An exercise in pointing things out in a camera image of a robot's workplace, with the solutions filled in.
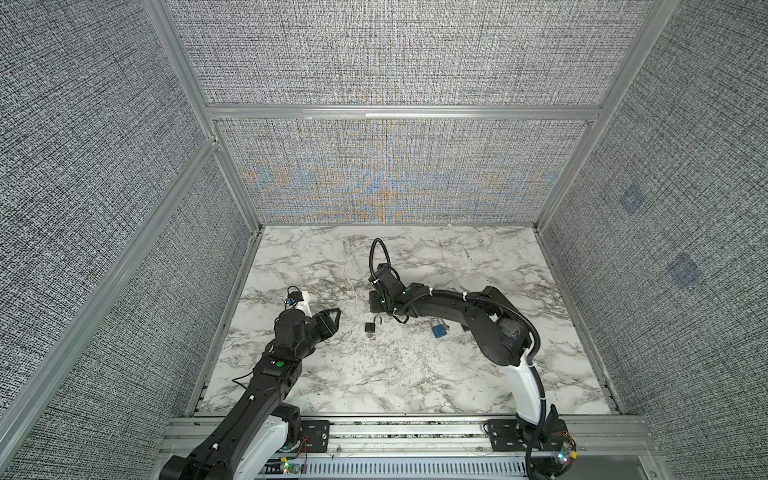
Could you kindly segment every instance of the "aluminum frame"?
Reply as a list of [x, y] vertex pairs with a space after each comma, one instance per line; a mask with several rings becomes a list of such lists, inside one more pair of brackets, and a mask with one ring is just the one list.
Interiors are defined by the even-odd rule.
[[541, 207], [536, 220], [539, 231], [543, 232], [549, 227], [554, 212], [571, 189], [579, 171], [611, 121], [621, 99], [624, 98], [630, 84], [643, 66], [659, 35], [661, 35], [661, 31], [664, 30], [670, 16], [677, 9], [678, 3], [679, 0], [656, 0], [651, 7], [603, 98], [598, 119], [584, 130], [571, 159], [566, 163], [552, 190], [550, 190], [547, 200]]
[[533, 228], [533, 222], [511, 223], [270, 223], [270, 227], [525, 227]]
[[[168, 60], [174, 66], [179, 82], [187, 94], [187, 99], [197, 121], [200, 123], [200, 128], [203, 129], [206, 135], [215, 136], [220, 147], [223, 146], [223, 140], [217, 134], [215, 124], [206, 116], [205, 107], [207, 100], [205, 93], [203, 93], [203, 89], [200, 87], [200, 82], [194, 73], [189, 56], [181, 44], [179, 32], [174, 25], [173, 18], [165, 2], [163, 0], [142, 0], [142, 3], [154, 25], [155, 31], [157, 31], [157, 35], [160, 37]], [[227, 186], [230, 188], [232, 197], [243, 214], [243, 219], [246, 221], [251, 232], [258, 231], [263, 223], [256, 212], [253, 202], [250, 200], [250, 195], [245, 187], [243, 178], [232, 161], [226, 146], [217, 152], [217, 160]]]
[[27, 435], [162, 233], [165, 224], [192, 188], [192, 183], [213, 154], [214, 146], [214, 139], [209, 137], [198, 147], [192, 160], [187, 162], [168, 186], [152, 213], [138, 228], [59, 340], [8, 406], [0, 419], [0, 473], [5, 471], [21, 448]]
[[292, 463], [306, 465], [301, 475], [265, 474], [259, 480], [273, 478], [451, 478], [453, 480], [509, 480], [528, 478], [525, 460], [521, 457], [494, 458], [335, 458], [315, 457], [311, 462], [294, 458]]
[[592, 365], [594, 374], [597, 376], [598, 382], [601, 384], [601, 388], [604, 389], [603, 394], [608, 403], [608, 406], [611, 408], [613, 413], [626, 412], [627, 410], [625, 406], [616, 394], [616, 389], [613, 382], [611, 381], [611, 377], [608, 375], [608, 372], [605, 368], [603, 358], [600, 356], [598, 348], [592, 339], [592, 335], [589, 333], [587, 323], [584, 321], [584, 317], [581, 315], [581, 311], [576, 305], [576, 300], [571, 293], [571, 289], [568, 288], [568, 284], [565, 282], [565, 278], [562, 276], [560, 270], [558, 270], [557, 266], [554, 264], [552, 256], [549, 254], [549, 250], [547, 249], [547, 245], [544, 242], [544, 239], [536, 229], [534, 229], [534, 237], [536, 237], [536, 242], [538, 243], [539, 249], [541, 249], [541, 254], [544, 255], [544, 260], [546, 260], [547, 265], [549, 266], [549, 271], [552, 273], [554, 284], [558, 287], [560, 295], [563, 297], [565, 309], [568, 311], [568, 316], [571, 317], [571, 321], [574, 324], [574, 328], [576, 329], [576, 334], [581, 341], [581, 345], [584, 347], [584, 351], [587, 353], [587, 358], [589, 359], [590, 365]]
[[[579, 455], [636, 455], [648, 478], [669, 478], [666, 461], [648, 425], [637, 415], [562, 415], [578, 442]], [[221, 422], [223, 417], [173, 419], [157, 458], [157, 470], [171, 455], [186, 456]], [[329, 453], [360, 458], [519, 458], [524, 452], [493, 452], [482, 428], [489, 419], [513, 415], [302, 415], [305, 420], [328, 420]], [[535, 452], [534, 456], [546, 456]]]
[[219, 320], [219, 326], [217, 327], [216, 334], [210, 343], [208, 354], [203, 363], [203, 368], [200, 371], [200, 375], [197, 377], [194, 389], [192, 390], [192, 396], [187, 403], [187, 408], [184, 410], [184, 414], [192, 416], [197, 410], [197, 404], [202, 399], [205, 385], [210, 381], [210, 376], [214, 372], [214, 367], [219, 359], [221, 348], [224, 345], [224, 340], [227, 338], [227, 333], [230, 330], [232, 318], [237, 310], [237, 305], [240, 300], [240, 296], [243, 294], [243, 288], [245, 282], [248, 279], [251, 265], [253, 265], [253, 258], [256, 256], [256, 251], [259, 248], [259, 243], [263, 237], [263, 232], [257, 231], [248, 239], [248, 247], [243, 255], [243, 261], [240, 263], [240, 268], [237, 271], [237, 277], [235, 283], [232, 284], [230, 295], [227, 298], [227, 306], [224, 307], [224, 312], [221, 314]]
[[589, 120], [600, 117], [600, 107], [571, 105], [266, 105], [210, 104], [208, 121], [224, 118], [304, 118], [307, 120], [379, 120], [443, 118], [471, 120]]

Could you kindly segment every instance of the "black cable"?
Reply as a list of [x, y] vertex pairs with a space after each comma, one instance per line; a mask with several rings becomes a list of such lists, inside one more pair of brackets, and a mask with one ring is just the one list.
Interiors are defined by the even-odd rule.
[[530, 367], [534, 379], [536, 380], [536, 388], [538, 389], [538, 397], [541, 402], [540, 410], [538, 413], [538, 424], [536, 430], [534, 430], [533, 438], [528, 441], [528, 445], [525, 447], [525, 471], [528, 473], [528, 477], [531, 477], [533, 471], [533, 465], [531, 464], [531, 452], [533, 452], [534, 442], [538, 442], [541, 432], [544, 430], [544, 422], [547, 415], [547, 399], [544, 394], [544, 384], [541, 383], [541, 378], [538, 376], [538, 372], [535, 367]]
[[245, 378], [245, 377], [247, 377], [248, 375], [253, 375], [253, 370], [251, 370], [250, 372], [246, 373], [246, 374], [245, 374], [245, 375], [243, 375], [243, 376], [239, 376], [239, 377], [237, 377], [237, 378], [235, 378], [235, 379], [232, 379], [232, 381], [233, 381], [233, 382], [235, 382], [237, 385], [239, 385], [239, 386], [243, 387], [245, 390], [248, 390], [248, 387], [246, 387], [245, 385], [243, 385], [242, 383], [240, 383], [240, 382], [238, 382], [238, 381], [237, 381], [237, 380], [239, 380], [239, 379], [244, 379], [244, 378]]
[[555, 473], [555, 474], [554, 474], [554, 476], [555, 476], [555, 477], [559, 477], [560, 475], [563, 475], [565, 472], [567, 472], [567, 471], [568, 471], [568, 469], [569, 469], [569, 468], [571, 467], [571, 465], [573, 465], [573, 464], [574, 464], [574, 463], [573, 463], [573, 460], [571, 460], [571, 461], [570, 461], [570, 462], [569, 462], [569, 463], [568, 463], [568, 464], [565, 466], [565, 468], [563, 468], [561, 471], [559, 471], [559, 472]]
[[200, 477], [200, 469], [203, 468], [203, 463], [198, 462], [197, 463], [197, 470], [194, 473], [194, 477], [192, 477], [192, 480], [197, 480]]
[[393, 319], [397, 320], [397, 321], [398, 321], [398, 323], [402, 323], [403, 325], [405, 325], [406, 323], [408, 323], [408, 320], [410, 320], [410, 319], [411, 319], [411, 317], [410, 317], [410, 316], [407, 316], [407, 315], [406, 315], [406, 319], [405, 319], [405, 320], [401, 320], [401, 319], [400, 319], [400, 317], [398, 317], [397, 315], [395, 315], [395, 313], [394, 313], [394, 312], [390, 313], [389, 315], [390, 315], [390, 316], [391, 316]]
[[376, 244], [379, 244], [382, 246], [382, 250], [384, 250], [384, 257], [386, 257], [386, 264], [389, 266], [392, 266], [392, 261], [389, 259], [389, 252], [386, 249], [386, 245], [384, 244], [384, 240], [380, 238], [376, 238], [373, 240], [373, 243], [371, 244], [371, 251], [368, 254], [368, 270], [371, 270], [371, 276], [375, 279], [376, 278], [376, 272], [373, 271], [373, 254], [376, 252]]

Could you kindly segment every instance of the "wire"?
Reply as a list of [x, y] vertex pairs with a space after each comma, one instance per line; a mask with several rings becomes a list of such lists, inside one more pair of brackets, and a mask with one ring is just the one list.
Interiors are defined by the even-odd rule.
[[373, 254], [376, 252], [376, 244], [379, 244], [382, 246], [382, 250], [384, 250], [384, 257], [386, 257], [386, 264], [389, 266], [392, 266], [392, 261], [389, 259], [389, 252], [386, 249], [386, 245], [384, 244], [384, 240], [380, 238], [376, 238], [373, 240], [373, 244], [371, 245], [371, 251], [368, 254], [368, 270], [371, 271], [371, 276], [373, 278], [376, 278], [376, 272], [373, 271]]
[[570, 462], [569, 462], [569, 463], [568, 463], [568, 464], [565, 466], [565, 468], [563, 468], [561, 471], [559, 471], [559, 472], [555, 473], [555, 474], [554, 474], [554, 476], [555, 476], [555, 477], [559, 477], [560, 475], [563, 475], [565, 472], [567, 472], [567, 471], [568, 471], [568, 469], [569, 469], [569, 468], [571, 467], [571, 465], [573, 465], [573, 464], [574, 464], [574, 463], [573, 463], [573, 461], [571, 460], [571, 461], [570, 461]]
[[245, 377], [247, 377], [248, 375], [253, 375], [253, 370], [251, 370], [250, 372], [246, 373], [246, 374], [245, 374], [245, 375], [243, 375], [243, 376], [239, 376], [239, 377], [237, 377], [237, 378], [235, 378], [235, 379], [232, 379], [232, 381], [233, 381], [233, 382], [235, 382], [237, 385], [239, 385], [239, 386], [243, 387], [245, 390], [248, 390], [248, 387], [246, 387], [245, 385], [243, 385], [242, 383], [240, 383], [240, 382], [238, 382], [238, 381], [237, 381], [237, 380], [239, 380], [239, 379], [244, 379], [244, 378], [245, 378]]
[[301, 471], [303, 472], [306, 468], [306, 464], [310, 462], [310, 444], [305, 443], [304, 444], [304, 465], [301, 465]]
[[200, 477], [200, 469], [203, 468], [203, 462], [200, 461], [197, 463], [197, 470], [194, 473], [194, 477], [192, 477], [192, 480], [197, 480]]
[[533, 444], [534, 442], [538, 442], [538, 438], [541, 436], [541, 431], [544, 429], [546, 409], [547, 409], [547, 400], [542, 398], [536, 430], [534, 431], [533, 437], [528, 441], [528, 445], [525, 447], [525, 471], [528, 473], [529, 478], [531, 477], [531, 472], [533, 472], [534, 470], [533, 464], [531, 463], [531, 453], [533, 452]]
[[467, 445], [464, 444], [464, 443], [459, 443], [459, 445], [461, 445], [464, 450], [466, 450], [467, 452], [473, 454], [475, 457], [487, 457], [487, 456], [493, 455], [495, 453], [493, 450], [491, 450], [488, 453], [476, 453], [476, 452], [473, 452], [472, 450], [468, 449]]
[[568, 441], [569, 441], [569, 442], [570, 442], [572, 445], [575, 445], [575, 444], [576, 444], [576, 442], [574, 442], [573, 438], [572, 438], [572, 437], [571, 437], [571, 436], [568, 434], [568, 432], [556, 432], [556, 433], [553, 433], [552, 435], [560, 435], [560, 436], [563, 436], [563, 437], [565, 437], [566, 439], [568, 439]]
[[274, 346], [275, 346], [275, 339], [271, 339], [270, 342], [267, 343], [267, 345], [264, 347], [264, 353], [262, 354], [262, 356], [268, 355], [271, 352], [272, 347]]
[[[363, 443], [363, 444], [362, 444], [362, 447], [360, 447], [359, 449], [355, 450], [354, 452], [350, 453], [349, 455], [344, 455], [344, 456], [341, 456], [341, 455], [339, 455], [339, 458], [349, 458], [349, 457], [351, 457], [352, 455], [357, 455], [357, 454], [358, 454], [358, 453], [360, 453], [360, 452], [361, 452], [361, 451], [362, 451], [362, 450], [363, 450], [363, 449], [364, 449], [364, 448], [365, 448], [365, 447], [366, 447], [368, 444], [369, 444], [369, 442], [365, 442], [365, 443]], [[331, 454], [331, 453], [328, 453], [328, 452], [326, 452], [326, 455], [330, 455], [330, 457], [331, 457], [331, 460], [333, 460], [333, 459], [336, 457], [336, 454], [335, 454], [335, 453]]]
[[399, 318], [397, 315], [395, 315], [394, 313], [390, 313], [389, 315], [390, 315], [392, 318], [394, 318], [395, 320], [397, 320], [399, 323], [402, 323], [403, 325], [405, 325], [406, 323], [408, 323], [408, 320], [410, 320], [410, 319], [411, 319], [411, 317], [409, 317], [409, 316], [407, 316], [407, 315], [406, 315], [406, 319], [405, 319], [405, 320], [401, 320], [401, 319], [400, 319], [400, 318]]

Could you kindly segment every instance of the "vent grille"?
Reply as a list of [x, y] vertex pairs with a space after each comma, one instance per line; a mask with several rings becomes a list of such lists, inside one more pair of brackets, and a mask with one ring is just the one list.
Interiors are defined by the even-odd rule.
[[[524, 478], [517, 458], [310, 458], [302, 478]], [[297, 478], [259, 475], [257, 478]]]

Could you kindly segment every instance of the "metal mounting plate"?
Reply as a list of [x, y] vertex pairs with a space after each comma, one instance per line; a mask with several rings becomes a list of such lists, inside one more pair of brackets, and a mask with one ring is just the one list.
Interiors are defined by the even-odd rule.
[[307, 453], [325, 453], [328, 451], [331, 422], [328, 420], [302, 420], [301, 432], [309, 437], [306, 440]]
[[[552, 431], [564, 431], [565, 422], [560, 419], [555, 420]], [[488, 420], [485, 423], [485, 431], [491, 440], [491, 448], [494, 452], [524, 452], [526, 448], [525, 440], [518, 430], [518, 422], [515, 419]], [[562, 440], [557, 442], [545, 442], [537, 450], [544, 452], [559, 451], [563, 445]]]

